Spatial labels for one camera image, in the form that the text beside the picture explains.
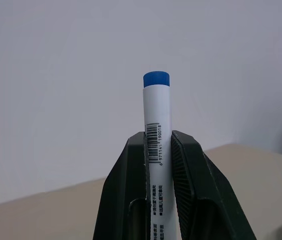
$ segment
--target white wall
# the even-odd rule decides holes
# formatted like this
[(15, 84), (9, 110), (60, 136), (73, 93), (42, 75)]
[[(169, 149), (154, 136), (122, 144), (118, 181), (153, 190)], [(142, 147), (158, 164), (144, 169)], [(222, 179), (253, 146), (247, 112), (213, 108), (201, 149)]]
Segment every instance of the white wall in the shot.
[(106, 176), (142, 76), (204, 149), (282, 152), (282, 1), (0, 1), (0, 203)]

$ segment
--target marker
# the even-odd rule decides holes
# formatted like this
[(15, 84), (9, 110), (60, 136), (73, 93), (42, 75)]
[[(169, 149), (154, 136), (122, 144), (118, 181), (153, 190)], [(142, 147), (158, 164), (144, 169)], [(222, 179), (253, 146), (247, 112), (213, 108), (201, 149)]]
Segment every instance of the marker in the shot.
[(144, 75), (143, 106), (151, 186), (151, 240), (176, 239), (175, 195), (171, 162), (170, 76)]

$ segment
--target barcode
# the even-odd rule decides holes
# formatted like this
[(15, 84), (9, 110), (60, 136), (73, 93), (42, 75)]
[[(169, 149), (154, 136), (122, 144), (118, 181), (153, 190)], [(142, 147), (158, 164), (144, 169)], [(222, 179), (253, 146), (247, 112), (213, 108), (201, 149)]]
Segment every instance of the barcode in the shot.
[(159, 135), (158, 135), (159, 123), (146, 124), (146, 138), (147, 149), (149, 153), (149, 163), (161, 163), (159, 161)]

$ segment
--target beige table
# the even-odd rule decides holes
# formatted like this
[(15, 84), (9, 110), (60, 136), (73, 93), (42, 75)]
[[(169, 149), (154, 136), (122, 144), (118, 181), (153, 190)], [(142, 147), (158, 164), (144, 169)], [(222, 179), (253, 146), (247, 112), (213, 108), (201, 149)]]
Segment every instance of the beige table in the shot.
[[(230, 181), (257, 239), (282, 240), (282, 155), (236, 144), (207, 155)], [(0, 240), (92, 239), (103, 182), (0, 204)]]

